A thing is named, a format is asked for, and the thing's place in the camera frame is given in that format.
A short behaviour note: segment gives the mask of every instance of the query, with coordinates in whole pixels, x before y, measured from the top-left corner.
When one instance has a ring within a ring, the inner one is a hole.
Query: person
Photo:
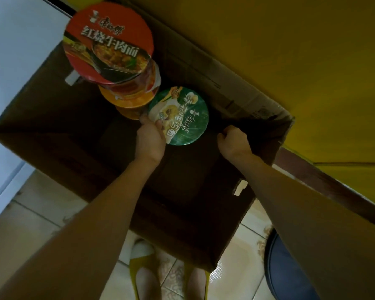
[[[100,298],[140,192],[165,151],[161,122],[144,115],[141,123],[135,160],[5,283],[0,300]],[[321,299],[375,299],[375,226],[266,165],[252,154],[240,129],[227,127],[217,141]],[[130,269],[139,300],[161,298],[152,250],[146,242],[132,250]],[[187,300],[205,298],[208,274],[192,269],[185,280]]]

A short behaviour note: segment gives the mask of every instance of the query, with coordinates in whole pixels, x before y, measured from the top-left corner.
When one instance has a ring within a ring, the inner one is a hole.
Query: yellow flat shoe
[[[145,267],[152,271],[158,280],[158,265],[159,262],[155,256],[154,247],[143,239],[138,240],[132,248],[131,259],[129,262],[129,273],[134,286],[136,300],[139,300],[136,286],[136,274],[138,270]]]
[[[185,274],[184,274],[184,292],[186,293],[186,288],[187,288],[187,283],[189,282],[191,273],[195,267],[191,264],[185,263]],[[210,273],[205,271],[205,294],[204,294],[204,299],[207,300],[208,296],[208,285],[210,283]]]

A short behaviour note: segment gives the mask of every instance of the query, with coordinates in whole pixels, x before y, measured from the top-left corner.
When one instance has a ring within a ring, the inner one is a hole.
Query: red lid
[[[110,2],[77,12],[65,29],[63,46],[78,74],[101,84],[133,79],[145,70],[154,51],[143,18]]]

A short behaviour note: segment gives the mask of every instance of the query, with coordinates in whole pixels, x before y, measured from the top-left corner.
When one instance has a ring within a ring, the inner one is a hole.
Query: fist
[[[247,135],[233,125],[225,128],[223,134],[218,134],[218,148],[224,158],[235,166],[252,155]]]
[[[144,114],[140,117],[142,124],[136,139],[135,160],[143,160],[150,165],[157,166],[165,151],[165,136],[162,131],[162,122],[151,121]]]

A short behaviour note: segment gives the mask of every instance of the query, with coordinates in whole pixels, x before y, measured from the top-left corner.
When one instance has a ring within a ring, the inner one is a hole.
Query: green instant noodle cup
[[[194,90],[182,86],[158,93],[149,105],[149,118],[161,120],[170,145],[195,142],[208,125],[208,108]]]

